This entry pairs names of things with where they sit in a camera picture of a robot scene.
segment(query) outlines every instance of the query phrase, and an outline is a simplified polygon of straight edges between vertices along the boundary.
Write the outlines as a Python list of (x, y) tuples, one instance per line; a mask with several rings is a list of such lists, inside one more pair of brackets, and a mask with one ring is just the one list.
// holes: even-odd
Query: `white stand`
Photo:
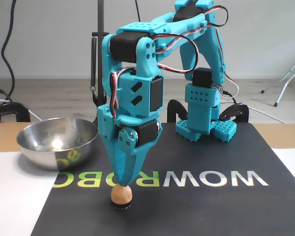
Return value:
[(295, 69), (295, 64), (292, 66), (292, 68), (286, 73), (286, 75), (280, 81), (275, 82), (273, 85), (271, 85), (271, 86), (269, 86), (269, 87), (267, 87), (267, 88), (265, 88), (264, 90), (261, 91), (261, 93), (264, 93), (269, 88), (274, 87), (275, 85), (283, 82), (289, 76), (289, 74), (291, 73), (291, 77), (285, 82), (285, 84), (283, 86), (283, 89), (281, 91), (281, 94), (280, 94), (279, 98), (277, 99), (276, 103), (274, 104), (275, 107), (277, 107), (277, 105), (279, 105), (279, 102), (281, 100), (281, 97), (282, 97), (287, 85), (295, 77), (295, 71), (293, 71), (294, 69)]

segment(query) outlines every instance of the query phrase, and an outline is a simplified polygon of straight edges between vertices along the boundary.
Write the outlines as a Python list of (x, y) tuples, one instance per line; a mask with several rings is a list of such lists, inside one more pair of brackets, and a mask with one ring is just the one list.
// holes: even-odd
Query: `floor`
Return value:
[[(274, 107), (281, 87), (274, 87), (264, 94), (260, 91), (270, 85), (273, 80), (237, 80), (240, 92), (236, 97), (237, 102), (246, 103), (248, 106), (262, 110), (287, 123), (295, 123), (295, 80), (287, 87), (278, 107)], [(0, 88), (9, 91), (9, 80), (0, 80)], [(185, 80), (165, 80), (165, 108), (161, 112), (161, 122), (166, 122), (167, 104), (171, 99), (179, 100), (186, 108), (184, 102)], [(236, 88), (226, 82), (224, 90), (235, 94)], [(12, 99), (26, 105), (42, 119), (54, 117), (83, 118), (93, 121), (96, 117), (96, 107), (92, 101), (88, 80), (20, 80)], [(222, 111), (231, 104), (223, 104)], [(13, 116), (2, 119), (3, 121), (15, 120)], [(250, 111), (250, 123), (278, 123), (277, 121)]]

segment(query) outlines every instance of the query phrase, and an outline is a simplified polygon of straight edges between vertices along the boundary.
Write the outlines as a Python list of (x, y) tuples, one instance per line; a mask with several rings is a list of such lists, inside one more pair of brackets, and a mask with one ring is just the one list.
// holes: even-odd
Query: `white letter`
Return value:
[(189, 179), (190, 179), (191, 183), (193, 184), (193, 186), (199, 187), (199, 184), (197, 183), (195, 178), (193, 178), (190, 171), (183, 171), (182, 172), (181, 181), (179, 181), (179, 179), (175, 175), (174, 171), (167, 171), (163, 187), (169, 187), (169, 181), (171, 179), (171, 176), (173, 177), (173, 179), (176, 182), (178, 187), (184, 187), (185, 186), (187, 176), (189, 177)]
[[(221, 178), (221, 181), (219, 183), (210, 183), (207, 180), (207, 174), (215, 174), (218, 175)], [(221, 187), (225, 184), (227, 184), (227, 178), (225, 175), (223, 175), (222, 173), (219, 173), (217, 171), (203, 171), (200, 175), (199, 178), (201, 180), (202, 183), (204, 183), (207, 186), (211, 186), (211, 187)]]
[(269, 186), (262, 178), (259, 177), (254, 171), (247, 171), (248, 180), (246, 180), (238, 171), (231, 171), (232, 175), (232, 186), (238, 186), (237, 177), (243, 181), (247, 186), (254, 186), (254, 179), (256, 178), (263, 186)]

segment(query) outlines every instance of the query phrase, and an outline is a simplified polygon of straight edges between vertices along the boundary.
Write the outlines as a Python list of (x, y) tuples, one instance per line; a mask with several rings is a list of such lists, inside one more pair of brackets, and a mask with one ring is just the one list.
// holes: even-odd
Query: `wooden table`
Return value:
[[(17, 134), (31, 123), (0, 123), (0, 151), (20, 151)], [(295, 148), (295, 124), (255, 124), (271, 148)]]

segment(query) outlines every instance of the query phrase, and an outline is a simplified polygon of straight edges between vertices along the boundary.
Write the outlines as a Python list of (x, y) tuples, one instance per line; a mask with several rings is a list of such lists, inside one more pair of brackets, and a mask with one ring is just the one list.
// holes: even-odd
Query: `turquoise robot arm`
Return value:
[[(235, 123), (218, 120), (225, 64), (222, 41), (214, 27), (213, 4), (211, 0), (177, 0), (176, 13), (128, 24), (104, 38), (103, 87), (111, 102), (98, 107), (98, 128), (119, 185), (128, 186), (139, 175), (147, 152), (161, 135), (161, 69), (185, 73), (191, 81), (186, 86), (188, 119), (176, 123), (177, 133), (197, 141), (213, 131), (216, 138), (226, 142), (235, 134)], [(177, 48), (182, 71), (159, 63)], [(210, 69), (191, 69), (198, 53), (206, 58)], [(136, 67), (123, 68), (123, 62)]]

